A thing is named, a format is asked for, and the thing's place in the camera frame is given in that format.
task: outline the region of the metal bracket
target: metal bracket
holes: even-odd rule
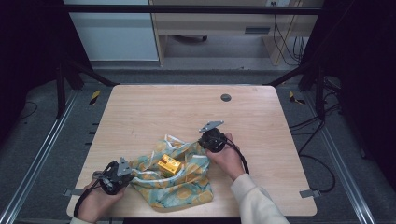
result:
[[[204,126],[204,128],[202,128],[202,129],[199,130],[199,132],[200,132],[200,133],[207,132],[207,131],[209,131],[209,130],[212,130],[212,129],[218,127],[220,124],[223,124],[223,123],[224,123],[223,120],[219,120],[219,121],[209,121],[209,122]]]
[[[132,172],[131,167],[129,167],[128,161],[123,157],[120,158],[119,169],[117,170],[117,176],[128,175]]]
[[[65,189],[63,196],[71,197],[72,195],[81,196],[85,189]]]
[[[321,196],[321,193],[320,193],[320,191],[318,191],[316,189],[315,190],[307,189],[307,190],[300,191],[300,195],[302,198],[307,198],[307,197],[317,198],[317,197]]]

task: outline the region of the floral fabric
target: floral fabric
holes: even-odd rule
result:
[[[157,162],[167,154],[182,167],[174,176],[165,178]],[[175,208],[209,203],[212,188],[206,172],[209,158],[198,142],[185,143],[171,135],[157,144],[151,155],[130,162],[135,178],[130,182],[153,208]]]

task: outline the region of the person's left hand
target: person's left hand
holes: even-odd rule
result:
[[[84,189],[89,189],[95,182],[85,186]],[[125,188],[122,188],[116,195],[106,194],[102,188],[96,188],[84,199],[78,209],[77,218],[86,222],[96,223],[106,211],[124,195]]]

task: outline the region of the black metal bar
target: black metal bar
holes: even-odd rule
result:
[[[64,78],[73,90],[81,90],[84,87],[84,81],[79,76],[79,72],[68,64],[67,60],[64,60]]]
[[[120,83],[118,83],[118,82],[113,82],[113,81],[108,80],[105,77],[101,77],[97,73],[93,72],[91,69],[89,69],[75,61],[69,60],[69,61],[67,61],[67,64],[72,66],[74,69],[77,69],[79,72],[84,73],[84,74],[100,81],[101,83],[107,85],[108,87],[114,87],[114,86],[120,85]]]
[[[306,63],[301,64],[300,66],[296,67],[295,69],[289,71],[286,75],[283,75],[282,77],[279,77],[270,83],[266,83],[266,84],[262,84],[262,85],[269,85],[269,86],[276,87],[276,86],[282,84],[283,82],[291,79],[292,77],[303,74],[305,72],[305,70],[310,68],[311,66],[312,66],[311,61],[306,62]]]
[[[276,14],[276,15],[320,15],[332,13],[334,9],[322,7],[243,7],[243,6],[181,6],[181,5],[52,5],[42,6],[45,10],[63,10],[86,13],[198,13],[198,14]]]
[[[317,74],[317,95],[315,99],[315,109],[317,110],[318,117],[320,120],[324,120],[326,113],[324,111],[324,99],[323,99],[323,89],[324,89],[324,74],[323,68],[318,66]]]
[[[56,89],[58,92],[58,114],[56,116],[59,119],[66,109],[66,96],[64,93],[64,65],[61,63],[59,68],[56,69]]]

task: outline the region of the white sleeve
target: white sleeve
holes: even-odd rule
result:
[[[91,224],[91,222],[86,222],[76,217],[73,217],[72,220],[70,221],[70,224]]]
[[[289,223],[271,200],[268,192],[258,187],[250,175],[238,176],[231,185],[231,191],[239,203],[243,224]]]

